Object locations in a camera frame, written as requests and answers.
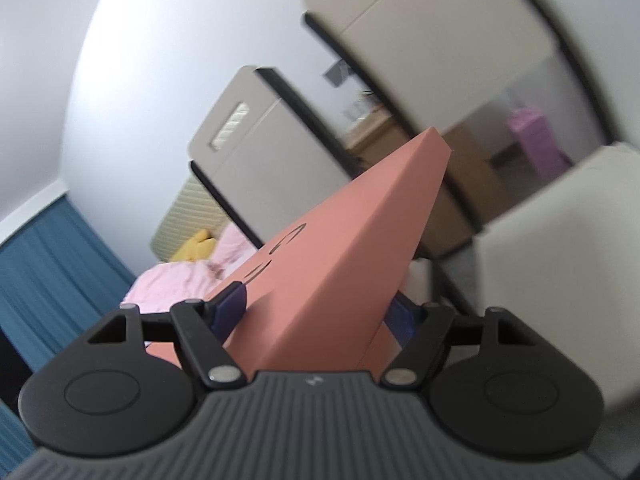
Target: yellow plush toy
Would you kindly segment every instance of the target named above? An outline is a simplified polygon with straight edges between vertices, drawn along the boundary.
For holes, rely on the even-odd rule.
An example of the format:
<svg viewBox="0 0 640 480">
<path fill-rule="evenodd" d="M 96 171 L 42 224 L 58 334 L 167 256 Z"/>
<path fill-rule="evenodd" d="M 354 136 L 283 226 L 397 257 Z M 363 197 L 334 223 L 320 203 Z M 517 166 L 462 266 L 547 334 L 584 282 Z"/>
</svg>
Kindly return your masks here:
<svg viewBox="0 0 640 480">
<path fill-rule="evenodd" d="M 201 229 L 175 251 L 171 262 L 194 262 L 206 260 L 216 247 L 216 239 L 206 229 Z"/>
</svg>

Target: blue curtain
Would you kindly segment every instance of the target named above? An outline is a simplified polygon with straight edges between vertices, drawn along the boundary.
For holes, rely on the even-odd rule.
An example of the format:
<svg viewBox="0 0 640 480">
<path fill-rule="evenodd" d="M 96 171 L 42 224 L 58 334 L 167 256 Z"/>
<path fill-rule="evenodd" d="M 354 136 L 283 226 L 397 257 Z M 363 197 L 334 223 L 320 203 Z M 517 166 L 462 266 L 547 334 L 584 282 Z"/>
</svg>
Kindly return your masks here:
<svg viewBox="0 0 640 480">
<path fill-rule="evenodd" d="M 116 308 L 134 276 L 66 198 L 0 247 L 0 324 L 36 371 Z"/>
<path fill-rule="evenodd" d="M 0 478 L 4 478 L 33 452 L 24 426 L 14 412 L 0 402 Z"/>
</svg>

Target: ceiling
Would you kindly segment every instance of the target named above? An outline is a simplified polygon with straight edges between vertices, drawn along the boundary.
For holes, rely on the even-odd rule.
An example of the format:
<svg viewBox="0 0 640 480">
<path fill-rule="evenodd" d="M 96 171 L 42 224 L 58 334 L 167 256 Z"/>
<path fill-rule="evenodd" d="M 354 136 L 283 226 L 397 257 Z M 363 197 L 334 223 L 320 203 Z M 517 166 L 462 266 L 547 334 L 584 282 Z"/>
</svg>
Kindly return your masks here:
<svg viewBox="0 0 640 480">
<path fill-rule="evenodd" d="M 78 53 L 98 0 L 0 0 L 0 221 L 58 177 Z"/>
</svg>

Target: striped headboard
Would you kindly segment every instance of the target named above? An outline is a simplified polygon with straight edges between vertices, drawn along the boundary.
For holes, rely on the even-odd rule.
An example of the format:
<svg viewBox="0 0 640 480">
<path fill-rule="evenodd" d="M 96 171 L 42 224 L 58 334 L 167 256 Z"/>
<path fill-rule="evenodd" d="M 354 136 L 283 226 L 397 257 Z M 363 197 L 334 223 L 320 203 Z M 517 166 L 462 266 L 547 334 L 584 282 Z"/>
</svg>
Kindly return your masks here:
<svg viewBox="0 0 640 480">
<path fill-rule="evenodd" d="M 218 202 L 195 177 L 190 176 L 160 222 L 151 240 L 151 250 L 160 261 L 167 262 L 200 229 L 208 229 L 214 238 L 218 238 L 228 222 L 229 218 Z"/>
</svg>

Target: silver screw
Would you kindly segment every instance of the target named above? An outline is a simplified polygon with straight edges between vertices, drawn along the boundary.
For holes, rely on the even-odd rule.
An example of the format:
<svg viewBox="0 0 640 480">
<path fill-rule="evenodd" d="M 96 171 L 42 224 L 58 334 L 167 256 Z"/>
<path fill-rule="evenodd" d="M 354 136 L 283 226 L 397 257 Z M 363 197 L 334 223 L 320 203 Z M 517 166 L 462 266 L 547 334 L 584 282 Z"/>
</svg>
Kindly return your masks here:
<svg viewBox="0 0 640 480">
<path fill-rule="evenodd" d="M 242 376 L 242 372 L 231 365 L 216 366 L 209 370 L 209 379 L 217 383 L 232 383 Z"/>
<path fill-rule="evenodd" d="M 408 386 L 418 380 L 413 370 L 408 368 L 394 368 L 385 374 L 386 382 L 395 386 Z"/>
</svg>

